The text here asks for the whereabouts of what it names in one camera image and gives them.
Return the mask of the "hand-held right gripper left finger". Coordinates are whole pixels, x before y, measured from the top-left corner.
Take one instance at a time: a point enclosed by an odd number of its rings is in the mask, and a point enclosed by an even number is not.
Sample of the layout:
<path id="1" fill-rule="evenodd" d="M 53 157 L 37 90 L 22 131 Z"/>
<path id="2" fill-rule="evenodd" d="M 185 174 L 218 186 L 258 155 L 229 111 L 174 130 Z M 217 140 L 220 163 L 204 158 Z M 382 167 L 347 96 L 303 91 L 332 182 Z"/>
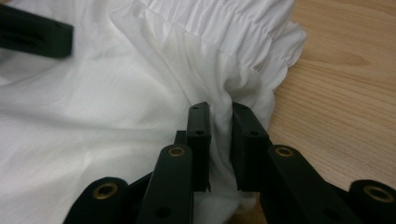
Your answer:
<path id="1" fill-rule="evenodd" d="M 209 105 L 202 102 L 189 109 L 187 124 L 187 145 L 192 149 L 193 188 L 195 191 L 207 191 L 209 183 L 209 150 L 211 131 Z"/>

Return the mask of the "white gathered skirt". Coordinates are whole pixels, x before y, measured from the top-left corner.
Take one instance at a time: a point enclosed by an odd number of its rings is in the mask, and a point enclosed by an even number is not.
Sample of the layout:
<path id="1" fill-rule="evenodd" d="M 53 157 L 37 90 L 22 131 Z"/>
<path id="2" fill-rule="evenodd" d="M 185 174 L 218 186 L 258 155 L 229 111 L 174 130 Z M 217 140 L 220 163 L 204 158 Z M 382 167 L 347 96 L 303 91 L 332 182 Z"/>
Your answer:
<path id="1" fill-rule="evenodd" d="M 230 163 L 232 105 L 270 121 L 274 92 L 303 49 L 294 0 L 9 0 L 72 24 L 64 60 L 0 49 L 0 224 L 63 224 L 92 181 L 133 182 L 210 106 L 212 190 L 195 224 L 255 206 Z"/>

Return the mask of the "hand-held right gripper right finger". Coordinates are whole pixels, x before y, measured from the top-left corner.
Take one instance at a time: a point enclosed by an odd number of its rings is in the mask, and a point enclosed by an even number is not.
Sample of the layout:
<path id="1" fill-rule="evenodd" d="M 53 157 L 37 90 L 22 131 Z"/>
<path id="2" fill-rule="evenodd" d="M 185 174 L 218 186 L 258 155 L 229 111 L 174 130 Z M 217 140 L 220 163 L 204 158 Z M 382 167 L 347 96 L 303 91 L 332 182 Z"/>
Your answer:
<path id="1" fill-rule="evenodd" d="M 260 190 L 260 169 L 269 135 L 252 110 L 233 103 L 232 166 L 238 190 Z"/>

